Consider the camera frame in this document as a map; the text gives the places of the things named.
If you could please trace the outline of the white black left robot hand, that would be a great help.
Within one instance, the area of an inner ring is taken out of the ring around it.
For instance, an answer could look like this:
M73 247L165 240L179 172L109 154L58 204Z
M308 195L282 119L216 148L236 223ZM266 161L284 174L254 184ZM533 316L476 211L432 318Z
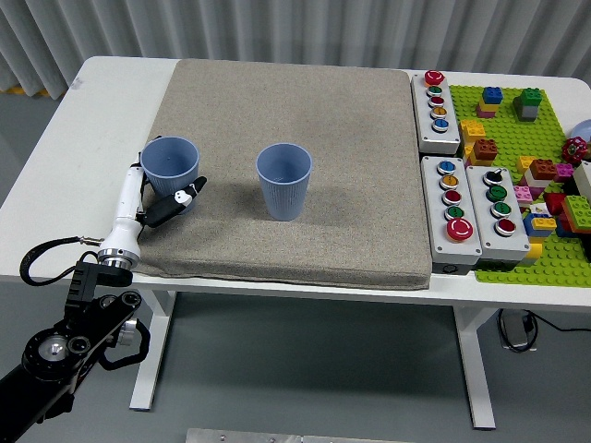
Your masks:
M207 183L199 175L199 150L186 140L147 146L132 164L116 206L112 231L102 241L100 263L132 269L139 263L142 227L158 227L192 210Z

